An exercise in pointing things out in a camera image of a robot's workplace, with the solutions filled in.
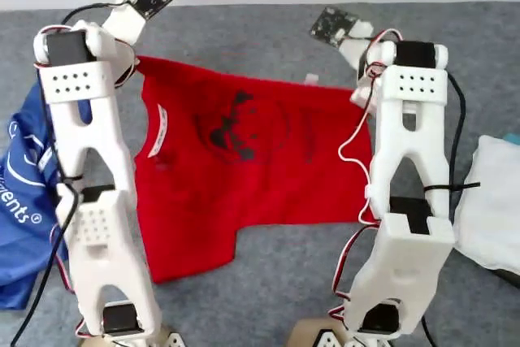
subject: white fabric item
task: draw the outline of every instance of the white fabric item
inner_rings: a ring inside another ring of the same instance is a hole
[[[455,248],[480,266],[520,275],[520,146],[479,138],[455,212]]]

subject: white bracket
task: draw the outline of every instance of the white bracket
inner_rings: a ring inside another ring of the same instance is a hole
[[[382,219],[389,210],[392,178],[404,157],[414,162],[423,185],[448,184],[444,156],[448,79],[442,69],[391,65],[376,80],[375,87],[379,98],[368,193],[370,208],[377,219]],[[414,131],[403,124],[405,109],[415,114]],[[429,191],[426,199],[435,217],[448,218],[447,189]]]
[[[358,330],[366,313],[381,302],[396,304],[399,331],[386,336],[360,333],[360,337],[395,339],[416,328],[455,242],[448,219],[428,217],[427,226],[429,235],[414,234],[405,215],[384,216],[372,253],[354,278],[350,301],[344,300],[344,324],[349,330]]]
[[[44,67],[40,76],[63,170],[68,176],[80,176],[87,149],[95,149],[109,167],[115,187],[125,192],[127,210],[135,210],[132,160],[121,133],[110,64],[97,61]],[[83,99],[90,102],[90,124],[81,120],[78,111],[77,101]]]

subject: red and white wire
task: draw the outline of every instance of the red and white wire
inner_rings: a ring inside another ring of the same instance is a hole
[[[56,229],[58,228],[58,225],[55,224],[52,229],[50,230],[50,234],[49,234],[49,243],[51,245],[54,244],[54,234],[56,233]],[[71,280],[70,280],[70,277],[68,275],[68,272],[67,272],[67,268],[65,267],[65,264],[63,263],[63,260],[61,259],[61,257],[56,254],[56,263],[58,264],[58,269],[59,269],[59,274],[62,278],[62,282],[63,282],[63,286],[65,287],[65,289],[70,293],[70,294],[75,294],[74,293],[74,288],[72,287],[72,283],[71,283]]]
[[[74,329],[74,334],[79,337],[80,339],[90,339],[93,337],[88,332],[82,332],[81,328],[85,326],[85,319],[81,319],[81,321],[76,325],[76,328]]]
[[[374,82],[375,82],[375,77],[372,79],[372,83],[370,85],[371,89],[374,88]],[[365,174],[366,185],[367,186],[371,185],[371,176],[370,176],[370,174],[368,172],[368,169],[366,168],[365,164],[363,164],[357,158],[346,158],[343,155],[343,148],[346,147],[348,144],[350,144],[354,140],[354,138],[356,138],[356,136],[359,134],[359,131],[361,130],[362,126],[365,124],[366,117],[369,114],[369,110],[368,110],[368,106],[369,105],[370,105],[370,100],[366,103],[366,109],[363,112],[363,116],[359,120],[359,123],[357,124],[357,126],[354,129],[353,133],[350,135],[350,137],[347,139],[347,141],[345,141],[343,144],[341,144],[338,147],[338,156],[340,157],[341,160],[343,160],[344,162],[347,162],[347,163],[355,163],[362,169],[363,173]],[[362,223],[362,224],[365,224],[365,225],[369,225],[369,224],[373,224],[373,223],[371,221],[367,221],[367,220],[363,219],[363,215],[365,214],[366,210],[368,209],[368,206],[370,204],[370,198],[369,197],[365,197],[365,199],[366,199],[365,200],[365,204],[360,209],[359,214],[357,215],[357,221],[359,221],[359,223]]]
[[[401,32],[399,30],[397,30],[396,28],[386,28],[384,30],[382,30],[381,32],[377,33],[375,35],[374,38],[372,38],[372,40],[370,41],[370,44],[368,44],[368,47],[366,48],[366,50],[369,50],[373,45],[377,44],[379,41],[381,41],[384,36],[386,36],[387,34],[389,33],[392,33],[398,41],[403,41],[403,35],[401,34]]]
[[[345,268],[345,262],[347,259],[347,255],[349,254],[350,249],[352,248],[353,244],[356,242],[356,240],[359,238],[359,236],[367,229],[378,229],[379,224],[373,223],[371,225],[365,225],[364,227],[361,227],[357,232],[355,232],[347,241],[347,243],[344,245],[340,257],[338,259],[338,263],[336,264],[336,270],[334,271],[334,277],[332,279],[332,292],[339,298],[350,301],[350,297],[347,293],[342,292],[338,290],[338,284],[340,283],[341,276],[343,275],[343,270]],[[341,314],[341,311],[344,310],[344,306],[340,305],[336,308],[330,309],[328,311],[329,316],[331,316],[333,319],[343,319],[343,315]]]

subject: gray carpet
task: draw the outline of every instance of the gray carpet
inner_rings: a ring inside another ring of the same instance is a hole
[[[171,8],[152,20],[138,52],[221,72],[296,81],[312,72],[326,85],[352,85],[354,74],[339,53],[307,34],[322,8]],[[506,132],[520,132],[520,4],[351,4],[344,8],[371,20],[376,28],[398,27],[409,39],[433,40],[448,47],[449,67],[466,92],[468,106],[457,178],[467,170],[479,135],[501,137]],[[64,14],[0,14],[2,124],[34,81],[34,33]],[[105,14],[86,16],[101,22]],[[123,134],[133,153],[140,149],[146,132],[141,83],[142,78],[136,76],[118,92]],[[458,115],[454,95],[449,98],[447,145]],[[0,146],[6,144],[7,132],[2,131]],[[92,164],[90,160],[89,178],[105,175]],[[392,184],[392,191],[417,195],[421,193],[417,175],[407,168]],[[165,322],[177,328],[192,347],[281,346],[298,319],[323,316],[337,304],[330,293],[332,272],[337,255],[356,228],[330,224],[245,229],[239,234],[233,263],[156,287]],[[367,234],[353,249],[345,287],[369,254],[372,238]],[[20,312],[0,313],[1,346],[7,345],[23,316]],[[518,290],[458,253],[452,253],[440,275],[427,317],[441,347],[520,344]],[[77,320],[75,300],[64,292],[54,273],[19,345],[72,346]],[[396,345],[428,344],[418,328]]]

